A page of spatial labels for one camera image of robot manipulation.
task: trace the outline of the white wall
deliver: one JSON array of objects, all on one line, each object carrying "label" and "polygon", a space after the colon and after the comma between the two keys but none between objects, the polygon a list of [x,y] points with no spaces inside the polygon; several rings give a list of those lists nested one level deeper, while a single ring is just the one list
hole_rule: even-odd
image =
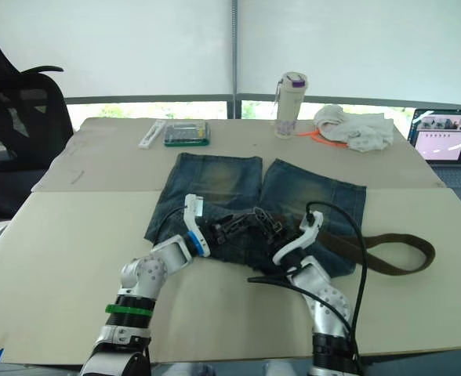
[{"label": "white wall", "polygon": [[231,94],[227,0],[0,0],[13,65],[61,66],[64,96]]},{"label": "white wall", "polygon": [[461,104],[461,0],[242,0],[238,91]]}]

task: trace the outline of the belt strap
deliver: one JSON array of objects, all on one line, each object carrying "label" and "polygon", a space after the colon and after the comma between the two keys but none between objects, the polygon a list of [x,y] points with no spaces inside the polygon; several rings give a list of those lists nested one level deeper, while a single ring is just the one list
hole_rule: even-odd
[{"label": "belt strap", "polygon": [[[357,237],[339,237],[321,231],[318,234],[318,240],[330,251],[361,264],[361,248],[358,245]],[[376,237],[365,237],[365,243],[367,248],[373,248],[376,245],[385,243],[405,243],[417,248],[426,256],[421,266],[412,270],[406,270],[391,265],[374,255],[368,254],[368,267],[376,272],[389,276],[404,276],[424,270],[433,262],[434,256],[436,255],[436,251],[429,241],[408,233],[385,233]]]}]

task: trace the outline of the white cloth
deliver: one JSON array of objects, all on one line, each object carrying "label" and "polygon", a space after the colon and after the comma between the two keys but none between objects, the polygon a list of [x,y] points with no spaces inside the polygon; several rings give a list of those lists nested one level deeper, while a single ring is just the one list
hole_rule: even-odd
[{"label": "white cloth", "polygon": [[326,139],[347,143],[354,150],[382,150],[393,144],[394,122],[383,114],[348,114],[329,104],[314,116],[314,127]]}]

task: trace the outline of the jeans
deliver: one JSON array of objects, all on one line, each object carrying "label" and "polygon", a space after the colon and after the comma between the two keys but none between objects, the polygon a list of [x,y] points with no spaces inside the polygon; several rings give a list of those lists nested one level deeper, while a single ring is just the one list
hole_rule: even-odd
[{"label": "jeans", "polygon": [[[169,174],[165,188],[147,228],[145,238],[154,241],[163,219],[174,208],[183,207],[185,195],[194,193],[204,197],[205,219],[219,219],[229,214],[250,212],[258,206],[273,216],[279,216],[283,226],[297,231],[308,201],[329,201],[348,212],[360,226],[365,207],[366,188],[355,186],[298,168],[276,160],[267,170],[263,182],[262,160],[259,157],[218,157],[181,153]],[[333,235],[351,235],[349,223],[336,211],[313,206],[323,213],[321,230]],[[158,241],[187,232],[183,211],[170,215],[160,230]],[[265,255],[265,244],[254,232],[240,235],[232,241],[211,249],[211,257],[236,262],[260,269],[275,271],[270,255]],[[325,248],[319,241],[306,248],[331,277],[354,271],[354,262]]]}]

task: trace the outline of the laptop keyboard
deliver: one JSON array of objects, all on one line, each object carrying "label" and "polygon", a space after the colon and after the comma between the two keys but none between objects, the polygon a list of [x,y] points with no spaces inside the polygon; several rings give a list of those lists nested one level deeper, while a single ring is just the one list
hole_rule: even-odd
[{"label": "laptop keyboard", "polygon": [[434,172],[450,188],[461,188],[461,168],[435,168]]}]

